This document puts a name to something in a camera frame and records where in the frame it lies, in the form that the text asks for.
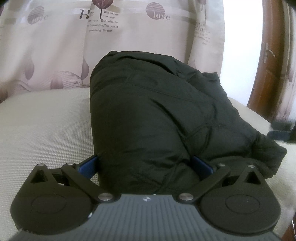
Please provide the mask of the black padded jacket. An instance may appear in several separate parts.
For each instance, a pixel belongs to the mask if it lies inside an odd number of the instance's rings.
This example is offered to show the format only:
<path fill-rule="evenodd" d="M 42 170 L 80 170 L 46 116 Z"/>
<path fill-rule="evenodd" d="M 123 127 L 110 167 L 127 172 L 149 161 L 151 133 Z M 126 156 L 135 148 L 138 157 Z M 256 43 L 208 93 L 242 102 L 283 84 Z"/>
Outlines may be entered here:
<path fill-rule="evenodd" d="M 198 159 L 248 161 L 270 178 L 287 154 L 241 118 L 216 73 L 171 56 L 108 53 L 90 77 L 90 113 L 97 173 L 111 192 L 188 192 Z"/>

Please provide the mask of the brown wooden door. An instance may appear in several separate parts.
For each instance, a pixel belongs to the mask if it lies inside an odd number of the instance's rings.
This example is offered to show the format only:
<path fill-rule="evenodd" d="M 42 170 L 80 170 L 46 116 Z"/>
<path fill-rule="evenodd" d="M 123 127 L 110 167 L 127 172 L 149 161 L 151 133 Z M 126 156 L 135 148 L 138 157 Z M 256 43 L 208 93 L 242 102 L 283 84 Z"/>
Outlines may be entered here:
<path fill-rule="evenodd" d="M 255 81 L 247 107 L 267 121 L 276 118 L 280 111 L 285 78 L 292 50 L 291 1 L 263 1 L 262 40 Z M 264 64 L 265 44 L 276 57 L 269 56 Z"/>

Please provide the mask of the leaf print pink curtain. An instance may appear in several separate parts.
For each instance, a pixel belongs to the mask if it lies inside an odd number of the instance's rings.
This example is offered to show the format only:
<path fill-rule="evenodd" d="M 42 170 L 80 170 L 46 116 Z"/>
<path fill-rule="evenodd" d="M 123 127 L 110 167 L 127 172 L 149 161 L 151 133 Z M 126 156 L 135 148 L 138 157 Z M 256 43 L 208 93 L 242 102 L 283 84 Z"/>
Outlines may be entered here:
<path fill-rule="evenodd" d="M 173 56 L 220 73 L 222 1 L 1 1 L 1 101 L 89 86 L 111 51 Z"/>

